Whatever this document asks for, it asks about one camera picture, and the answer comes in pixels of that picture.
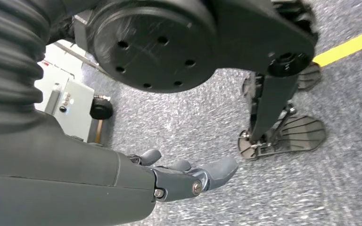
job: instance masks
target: robotic hand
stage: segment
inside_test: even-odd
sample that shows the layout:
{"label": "robotic hand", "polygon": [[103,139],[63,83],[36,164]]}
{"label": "robotic hand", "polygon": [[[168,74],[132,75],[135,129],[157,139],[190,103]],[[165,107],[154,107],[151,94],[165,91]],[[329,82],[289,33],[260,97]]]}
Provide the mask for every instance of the robotic hand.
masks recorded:
{"label": "robotic hand", "polygon": [[[74,36],[51,37],[71,16]],[[314,25],[299,0],[0,0],[0,226],[141,220],[156,201],[196,197],[237,169],[231,159],[150,167],[157,153],[127,157],[66,136],[33,107],[49,40],[74,38],[114,79],[152,92],[194,88],[217,68],[257,72],[247,136],[254,143],[311,62]]]}

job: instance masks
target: yellow tape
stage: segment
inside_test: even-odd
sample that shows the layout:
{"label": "yellow tape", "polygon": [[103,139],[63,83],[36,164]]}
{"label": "yellow tape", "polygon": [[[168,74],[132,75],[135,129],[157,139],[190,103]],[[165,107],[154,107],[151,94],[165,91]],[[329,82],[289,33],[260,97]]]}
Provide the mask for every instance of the yellow tape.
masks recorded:
{"label": "yellow tape", "polygon": [[324,67],[360,50],[362,50],[362,35],[316,56],[313,61]]}

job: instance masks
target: gray carpet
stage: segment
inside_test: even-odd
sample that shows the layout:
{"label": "gray carpet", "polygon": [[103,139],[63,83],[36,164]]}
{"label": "gray carpet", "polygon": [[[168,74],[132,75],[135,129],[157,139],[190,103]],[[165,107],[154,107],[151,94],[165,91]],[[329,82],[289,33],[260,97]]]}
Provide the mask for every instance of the gray carpet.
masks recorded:
{"label": "gray carpet", "polygon": [[[362,33],[362,1],[317,0],[323,52]],[[84,83],[112,96],[115,116],[102,143],[126,154],[157,148],[168,165],[200,166],[224,156],[240,169],[225,187],[196,199],[158,203],[130,226],[362,226],[362,51],[324,68],[323,81],[294,98],[299,112],[324,121],[327,141],[314,152],[244,161],[237,136],[247,128],[241,84],[248,72],[223,69],[176,94],[129,88],[84,66]]]}

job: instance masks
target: bolt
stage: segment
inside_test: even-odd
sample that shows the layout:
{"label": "bolt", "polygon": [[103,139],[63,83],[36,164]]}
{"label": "bolt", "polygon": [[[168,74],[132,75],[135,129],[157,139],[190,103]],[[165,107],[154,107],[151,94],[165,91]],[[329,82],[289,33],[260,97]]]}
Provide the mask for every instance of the bolt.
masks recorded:
{"label": "bolt", "polygon": [[192,193],[195,196],[198,196],[200,193],[202,193],[202,182],[200,181],[195,181],[192,185]]}
{"label": "bolt", "polygon": [[162,189],[155,189],[155,197],[160,199],[163,198],[165,192]]}
{"label": "bolt", "polygon": [[59,111],[65,113],[67,111],[67,108],[60,106]]}
{"label": "bolt", "polygon": [[297,113],[297,109],[294,107],[291,107],[289,110],[290,114],[296,114]]}

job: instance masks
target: black caster wheel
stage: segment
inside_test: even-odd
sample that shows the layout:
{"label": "black caster wheel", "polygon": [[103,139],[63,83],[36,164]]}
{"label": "black caster wheel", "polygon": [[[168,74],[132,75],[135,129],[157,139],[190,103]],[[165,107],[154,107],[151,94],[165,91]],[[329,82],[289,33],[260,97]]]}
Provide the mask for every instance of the black caster wheel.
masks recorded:
{"label": "black caster wheel", "polygon": [[113,115],[113,105],[106,99],[94,97],[90,115],[96,120],[109,119]]}

